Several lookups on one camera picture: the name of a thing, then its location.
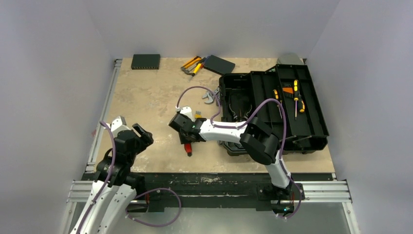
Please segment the red handled cutter pliers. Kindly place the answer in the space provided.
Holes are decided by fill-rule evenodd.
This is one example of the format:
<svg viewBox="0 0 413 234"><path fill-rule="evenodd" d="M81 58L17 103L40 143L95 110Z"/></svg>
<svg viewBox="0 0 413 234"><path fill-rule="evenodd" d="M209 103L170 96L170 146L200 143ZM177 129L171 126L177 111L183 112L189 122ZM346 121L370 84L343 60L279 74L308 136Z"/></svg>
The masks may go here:
<svg viewBox="0 0 413 234"><path fill-rule="evenodd" d="M191 143L185 143L185 144L184 144L184 150L185 150L185 152L186 152L186 154L187 154L188 157L191 157L191 156L192 156L192 146L191 146Z"/></svg>

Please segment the adjustable wrench red handle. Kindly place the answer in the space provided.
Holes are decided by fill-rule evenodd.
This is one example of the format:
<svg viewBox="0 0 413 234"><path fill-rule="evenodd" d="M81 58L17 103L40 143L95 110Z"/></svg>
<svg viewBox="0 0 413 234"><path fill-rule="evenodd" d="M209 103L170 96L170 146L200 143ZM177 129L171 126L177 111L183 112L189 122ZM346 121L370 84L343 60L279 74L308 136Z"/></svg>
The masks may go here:
<svg viewBox="0 0 413 234"><path fill-rule="evenodd" d="M220 88L216 88L213 92L206 91L202 99L205 100L204 104L215 103L218 106L220 104Z"/></svg>

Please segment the black tool box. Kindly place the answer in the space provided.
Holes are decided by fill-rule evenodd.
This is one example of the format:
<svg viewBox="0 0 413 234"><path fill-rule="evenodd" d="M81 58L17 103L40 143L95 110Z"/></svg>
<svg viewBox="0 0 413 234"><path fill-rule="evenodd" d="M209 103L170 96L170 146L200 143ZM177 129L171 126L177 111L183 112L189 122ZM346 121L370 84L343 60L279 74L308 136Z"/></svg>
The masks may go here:
<svg viewBox="0 0 413 234"><path fill-rule="evenodd" d="M294 99L286 97L282 90L284 86L293 87L295 79L299 81L299 94L305 104L305 112L297 111L297 119ZM285 155L309 154L326 147L329 132L308 66L277 64L267 71L226 74L219 78L219 88L222 122L234 122L229 104L233 108L252 105L251 116L264 100L275 98L282 104L285 117L274 102L265 104L256 116L271 127L279 139L282 138L283 121L286 120Z"/></svg>

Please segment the orange hex key holder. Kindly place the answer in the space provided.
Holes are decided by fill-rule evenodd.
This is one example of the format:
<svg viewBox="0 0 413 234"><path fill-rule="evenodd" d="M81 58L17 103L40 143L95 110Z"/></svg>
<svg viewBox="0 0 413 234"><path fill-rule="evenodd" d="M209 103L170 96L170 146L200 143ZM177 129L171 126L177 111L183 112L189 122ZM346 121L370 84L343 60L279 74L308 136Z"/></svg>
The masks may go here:
<svg viewBox="0 0 413 234"><path fill-rule="evenodd" d="M284 86L283 88L282 88L282 90L283 90L283 93L284 93L284 95L287 97L287 98L294 98L295 97L295 94L294 94L294 88L293 87L291 87L291 86Z"/></svg>

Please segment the yellow black long screwdriver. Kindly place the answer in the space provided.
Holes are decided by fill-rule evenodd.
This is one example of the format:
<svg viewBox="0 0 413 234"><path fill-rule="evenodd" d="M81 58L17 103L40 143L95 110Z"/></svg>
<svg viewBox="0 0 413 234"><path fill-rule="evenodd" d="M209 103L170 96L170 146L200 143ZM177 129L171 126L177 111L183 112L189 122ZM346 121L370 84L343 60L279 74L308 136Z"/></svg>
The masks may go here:
<svg viewBox="0 0 413 234"><path fill-rule="evenodd" d="M297 119L298 101L299 101L299 81L297 79L293 82L293 95L295 102L295 119Z"/></svg>

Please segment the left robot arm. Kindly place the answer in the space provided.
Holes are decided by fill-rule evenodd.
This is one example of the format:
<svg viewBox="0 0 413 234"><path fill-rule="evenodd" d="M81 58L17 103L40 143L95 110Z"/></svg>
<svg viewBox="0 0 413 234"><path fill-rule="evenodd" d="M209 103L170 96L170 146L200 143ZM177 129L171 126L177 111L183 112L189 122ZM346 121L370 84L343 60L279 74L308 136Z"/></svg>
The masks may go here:
<svg viewBox="0 0 413 234"><path fill-rule="evenodd" d="M73 234L108 234L128 203L145 194L145 179L131 172L136 156L154 143L153 134L135 123L129 128L122 119L110 125L112 147L98 163L88 200L74 225Z"/></svg>

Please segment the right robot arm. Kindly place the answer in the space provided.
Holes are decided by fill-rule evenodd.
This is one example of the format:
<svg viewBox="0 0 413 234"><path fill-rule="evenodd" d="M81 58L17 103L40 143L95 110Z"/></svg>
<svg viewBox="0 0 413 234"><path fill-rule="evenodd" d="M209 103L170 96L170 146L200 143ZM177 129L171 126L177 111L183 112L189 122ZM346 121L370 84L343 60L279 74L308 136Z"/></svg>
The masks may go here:
<svg viewBox="0 0 413 234"><path fill-rule="evenodd" d="M169 127L188 142L225 141L240 144L256 163L267 169L272 184L271 193L279 198L292 197L293 187L296 187L295 198L302 199L302 189L292 179L282 158L279 138L257 117L250 122L219 122L215 125L210 119L192 120L176 113Z"/></svg>

